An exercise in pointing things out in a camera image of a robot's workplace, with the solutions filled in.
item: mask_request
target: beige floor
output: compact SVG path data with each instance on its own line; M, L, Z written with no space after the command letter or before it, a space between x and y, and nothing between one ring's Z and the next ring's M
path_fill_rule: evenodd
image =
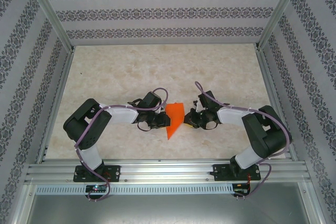
M183 102L188 112L200 94L195 80L222 102L269 104L253 45L78 46L46 158L77 158L62 125L86 99L125 104L165 87L169 103ZM181 125L169 141L165 129L119 124L109 125L97 144L102 158L181 159L230 158L249 142L243 127L228 124L212 131Z

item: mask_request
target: mounting bracket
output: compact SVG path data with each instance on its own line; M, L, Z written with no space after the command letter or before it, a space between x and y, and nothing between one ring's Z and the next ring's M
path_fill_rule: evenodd
M104 165L99 174L109 182L119 182L120 166L119 165ZM102 179L89 172L84 166L77 165L75 168L73 182L103 182Z
M213 172L210 175L214 176L215 181L244 181L250 175L250 180L261 180L260 170L258 165L240 170L238 174L234 174L230 169L230 164L215 164Z

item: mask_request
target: patterned wallpaper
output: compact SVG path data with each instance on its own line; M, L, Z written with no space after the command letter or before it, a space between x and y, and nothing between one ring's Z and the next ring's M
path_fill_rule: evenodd
M0 0L0 223L34 163L68 52L37 0Z
M279 0L50 0L74 45L257 42Z
M335 19L335 0L291 0L264 48L327 223L336 223Z

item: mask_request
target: orange triangular object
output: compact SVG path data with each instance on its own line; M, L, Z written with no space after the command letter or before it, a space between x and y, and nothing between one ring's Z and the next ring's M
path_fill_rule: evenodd
M168 140L184 121L183 103L167 104L166 114L170 117L170 126L166 127Z

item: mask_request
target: black wire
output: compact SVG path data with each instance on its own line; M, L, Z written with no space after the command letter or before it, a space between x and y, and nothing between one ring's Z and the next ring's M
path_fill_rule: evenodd
M216 123L216 126L215 126L215 127L211 128L211 129L207 129L207 128L205 128L205 130L210 131L210 130L213 130L213 129L217 128L217 126L218 126L218 123Z
M139 123L137 124L137 126L138 126L138 129L140 130L140 131L144 131L144 132L148 132L148 131L150 131L152 128L150 128L149 130L144 130L144 129L142 129L142 128L140 128L139 127Z

